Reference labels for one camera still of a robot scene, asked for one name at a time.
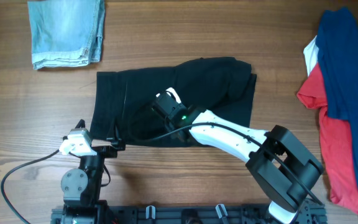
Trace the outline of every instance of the white cloth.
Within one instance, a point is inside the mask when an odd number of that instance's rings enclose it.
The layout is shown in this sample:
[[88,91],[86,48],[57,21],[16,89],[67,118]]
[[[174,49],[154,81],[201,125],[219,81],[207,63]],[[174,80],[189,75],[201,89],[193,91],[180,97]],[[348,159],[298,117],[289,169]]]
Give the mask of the white cloth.
[[308,76],[317,64],[318,47],[316,45],[316,37],[305,47],[303,54],[305,55],[306,70]]

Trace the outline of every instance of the blue cloth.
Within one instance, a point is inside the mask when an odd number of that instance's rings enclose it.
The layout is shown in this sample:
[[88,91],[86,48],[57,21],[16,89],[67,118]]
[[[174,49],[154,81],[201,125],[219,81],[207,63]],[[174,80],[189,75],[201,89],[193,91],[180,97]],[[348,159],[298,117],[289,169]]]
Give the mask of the blue cloth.
[[100,61],[104,0],[33,1],[28,7],[34,69]]
[[347,8],[323,14],[316,45],[327,94],[328,116],[348,120],[351,126],[358,187],[358,26]]

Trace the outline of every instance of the folded denim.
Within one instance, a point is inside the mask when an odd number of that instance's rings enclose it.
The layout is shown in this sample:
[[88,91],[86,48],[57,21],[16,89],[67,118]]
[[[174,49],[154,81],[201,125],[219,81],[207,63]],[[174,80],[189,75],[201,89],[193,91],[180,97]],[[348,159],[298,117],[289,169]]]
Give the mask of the folded denim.
[[104,0],[31,1],[28,7],[34,69],[100,61]]

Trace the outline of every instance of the red fabric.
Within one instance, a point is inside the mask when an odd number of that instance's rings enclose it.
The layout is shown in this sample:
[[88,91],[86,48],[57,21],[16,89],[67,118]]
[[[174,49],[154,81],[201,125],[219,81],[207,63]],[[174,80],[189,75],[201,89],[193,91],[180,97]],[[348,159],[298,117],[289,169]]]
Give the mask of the red fabric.
[[318,63],[296,95],[308,109],[321,108],[320,146],[331,184],[331,201],[358,214],[358,189],[353,169],[351,129],[347,121],[327,116],[324,80]]

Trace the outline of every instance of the wood grain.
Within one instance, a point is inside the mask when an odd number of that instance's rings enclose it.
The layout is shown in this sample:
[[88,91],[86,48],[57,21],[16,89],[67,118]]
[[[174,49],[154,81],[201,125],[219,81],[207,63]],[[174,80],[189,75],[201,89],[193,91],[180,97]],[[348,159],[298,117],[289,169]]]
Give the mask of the wood grain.
[[[13,167],[50,154],[83,118],[91,122],[96,71],[177,65],[199,57],[235,56],[258,74],[252,128],[291,129],[321,159],[316,111],[295,93],[306,79],[303,48],[325,9],[358,1],[106,1],[101,63],[34,71],[25,0],[0,0],[0,181]],[[215,205],[267,202],[237,159],[214,148],[128,146],[107,160],[112,183],[101,198],[110,205]],[[6,182],[18,211],[32,223],[49,223],[63,205],[60,179],[78,165],[57,155],[20,170]],[[352,212],[327,200],[327,175],[313,192],[327,206],[329,223],[358,223]],[[0,193],[0,223],[20,223]]]

